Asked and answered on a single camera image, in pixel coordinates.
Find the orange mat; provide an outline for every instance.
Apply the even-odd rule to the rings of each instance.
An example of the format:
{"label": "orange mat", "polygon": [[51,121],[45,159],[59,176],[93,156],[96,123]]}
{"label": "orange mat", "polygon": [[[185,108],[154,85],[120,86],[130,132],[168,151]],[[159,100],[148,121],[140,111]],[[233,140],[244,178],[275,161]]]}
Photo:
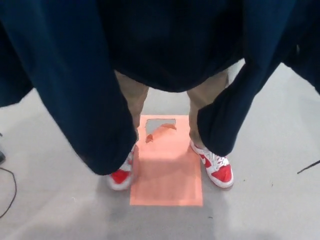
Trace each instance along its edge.
{"label": "orange mat", "polygon": [[[175,119],[147,135],[148,120]],[[138,176],[131,187],[130,205],[202,206],[199,157],[189,148],[189,117],[144,115],[134,168]]]}

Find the floor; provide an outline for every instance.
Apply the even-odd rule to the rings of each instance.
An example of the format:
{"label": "floor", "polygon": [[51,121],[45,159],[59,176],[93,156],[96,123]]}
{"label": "floor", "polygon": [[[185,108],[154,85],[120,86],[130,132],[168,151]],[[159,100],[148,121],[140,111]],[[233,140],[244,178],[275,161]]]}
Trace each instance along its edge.
{"label": "floor", "polygon": [[[143,114],[187,115],[186,94],[150,90]],[[35,91],[0,110],[1,147],[17,198],[1,240],[318,240],[320,97],[281,65],[252,108],[229,156],[235,184],[215,187],[202,168],[203,207],[130,206],[77,158]],[[14,185],[0,171],[0,213]]]}

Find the leg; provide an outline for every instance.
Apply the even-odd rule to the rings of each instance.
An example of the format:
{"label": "leg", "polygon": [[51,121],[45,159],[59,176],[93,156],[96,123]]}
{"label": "leg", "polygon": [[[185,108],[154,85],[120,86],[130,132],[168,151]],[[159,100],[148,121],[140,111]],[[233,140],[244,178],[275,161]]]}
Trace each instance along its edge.
{"label": "leg", "polygon": [[190,98],[190,145],[200,156],[211,181],[221,188],[232,186],[234,182],[233,172],[226,157],[213,154],[202,143],[198,131],[197,116],[198,111],[211,104],[227,85],[228,71],[225,70],[209,77],[204,83],[187,92]]}
{"label": "leg", "polygon": [[[118,79],[119,86],[123,96],[125,97],[129,111],[132,115],[133,125],[138,135],[138,127],[140,125],[140,116],[144,107],[145,100],[148,95],[149,87],[143,85],[119,72],[115,72]],[[129,188],[133,181],[133,146],[130,154],[125,160],[124,164],[116,172],[106,176],[108,184],[113,190],[121,191]]]}
{"label": "leg", "polygon": [[189,125],[190,125],[190,138],[199,147],[203,148],[204,144],[201,141],[197,116],[198,111],[211,104],[216,97],[225,89],[228,84],[228,71],[222,71],[217,75],[209,77],[204,83],[196,86],[195,88],[187,91],[190,98],[190,113],[189,113]]}
{"label": "leg", "polygon": [[115,72],[115,75],[118,79],[121,92],[128,103],[134,127],[137,129],[140,125],[140,116],[148,95],[149,87],[119,72]]}

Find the white sneaker sole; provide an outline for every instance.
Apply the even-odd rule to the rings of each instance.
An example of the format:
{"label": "white sneaker sole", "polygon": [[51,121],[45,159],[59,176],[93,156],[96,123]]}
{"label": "white sneaker sole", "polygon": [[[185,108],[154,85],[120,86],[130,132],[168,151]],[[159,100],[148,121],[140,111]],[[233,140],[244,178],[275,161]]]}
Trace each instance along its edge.
{"label": "white sneaker sole", "polygon": [[[197,151],[197,147],[195,146],[194,142],[193,141],[190,141],[190,147],[191,149],[200,157],[198,151]],[[211,175],[210,172],[208,172],[207,168],[205,167],[205,171],[206,171],[206,174],[208,175],[208,177],[210,178],[210,180],[215,184],[217,185],[219,188],[222,188],[222,189],[227,189],[227,188],[230,188],[233,184],[234,184],[234,173],[232,172],[232,169],[231,169],[231,179],[230,181],[228,182],[223,182],[223,181],[220,181],[219,179],[213,177]]]}

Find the black cable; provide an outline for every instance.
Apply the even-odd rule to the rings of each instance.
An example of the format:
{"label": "black cable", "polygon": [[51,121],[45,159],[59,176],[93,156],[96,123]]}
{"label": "black cable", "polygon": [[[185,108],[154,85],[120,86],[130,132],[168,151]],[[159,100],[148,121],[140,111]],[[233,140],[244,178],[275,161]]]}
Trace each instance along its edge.
{"label": "black cable", "polygon": [[11,174],[11,175],[12,175],[12,178],[13,178],[13,182],[14,182],[14,196],[13,196],[13,198],[12,198],[9,206],[7,207],[7,209],[4,211],[3,214],[0,215],[0,219],[2,219],[2,218],[7,214],[7,212],[10,210],[12,204],[14,203],[14,201],[15,201],[15,199],[16,199],[16,196],[17,196],[18,188],[17,188],[17,181],[16,181],[16,176],[15,176],[15,174],[14,174],[12,171],[9,171],[9,170],[7,170],[7,169],[5,169],[5,168],[3,168],[3,167],[0,167],[0,170],[5,171],[5,172]]}
{"label": "black cable", "polygon": [[312,167],[314,167],[314,166],[317,165],[317,164],[320,164],[320,160],[319,160],[319,161],[316,161],[316,162],[312,163],[311,165],[305,167],[304,169],[298,171],[296,174],[300,174],[300,173],[302,173],[304,170],[307,170],[307,169],[309,169],[309,168],[312,168]]}

